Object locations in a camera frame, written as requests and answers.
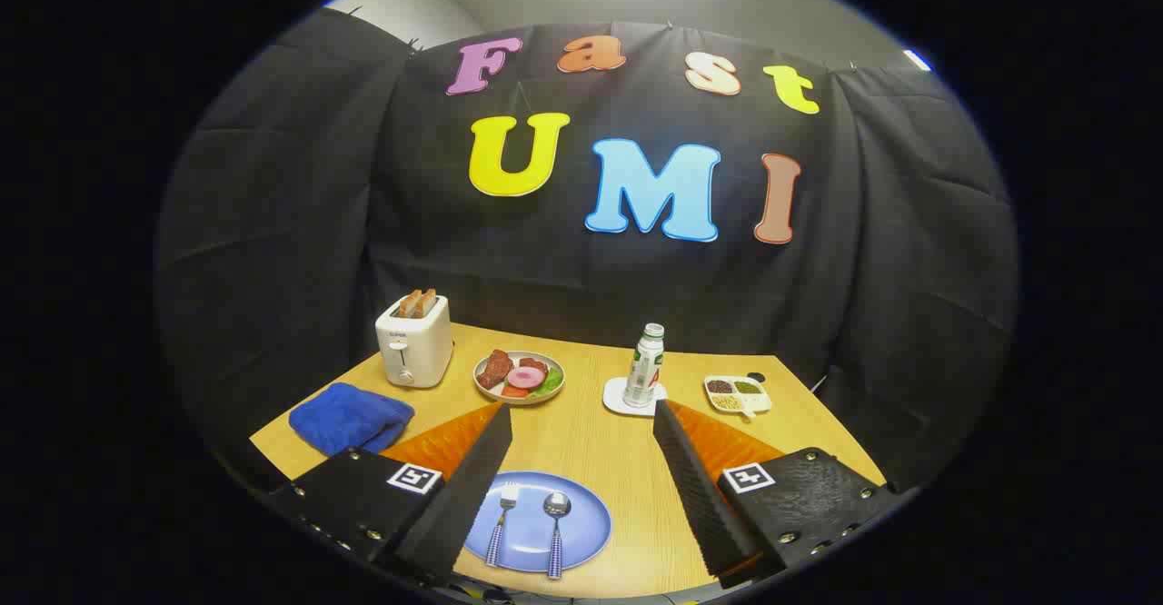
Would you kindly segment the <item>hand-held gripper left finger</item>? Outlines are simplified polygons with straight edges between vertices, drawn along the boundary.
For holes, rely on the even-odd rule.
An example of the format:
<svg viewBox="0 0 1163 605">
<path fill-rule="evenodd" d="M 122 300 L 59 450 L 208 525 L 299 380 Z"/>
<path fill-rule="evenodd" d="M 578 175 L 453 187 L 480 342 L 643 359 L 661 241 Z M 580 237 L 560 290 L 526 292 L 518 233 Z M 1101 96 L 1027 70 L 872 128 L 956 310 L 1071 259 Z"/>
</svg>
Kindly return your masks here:
<svg viewBox="0 0 1163 605">
<path fill-rule="evenodd" d="M 442 585 L 511 442 L 511 405 L 491 403 L 386 451 L 337 451 L 267 504 L 361 564 Z"/>
</svg>

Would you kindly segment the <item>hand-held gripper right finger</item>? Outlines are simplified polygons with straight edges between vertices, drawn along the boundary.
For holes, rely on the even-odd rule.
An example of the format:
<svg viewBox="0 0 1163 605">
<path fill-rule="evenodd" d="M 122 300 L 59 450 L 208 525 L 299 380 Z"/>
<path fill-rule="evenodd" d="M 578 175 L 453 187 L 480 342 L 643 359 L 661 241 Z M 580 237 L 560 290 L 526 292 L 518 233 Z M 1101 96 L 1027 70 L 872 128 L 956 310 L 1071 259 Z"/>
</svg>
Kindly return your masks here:
<svg viewBox="0 0 1163 605">
<path fill-rule="evenodd" d="M 818 562 L 896 510 L 893 490 L 829 451 L 778 451 L 680 403 L 656 403 L 652 437 L 722 588 Z"/>
</svg>

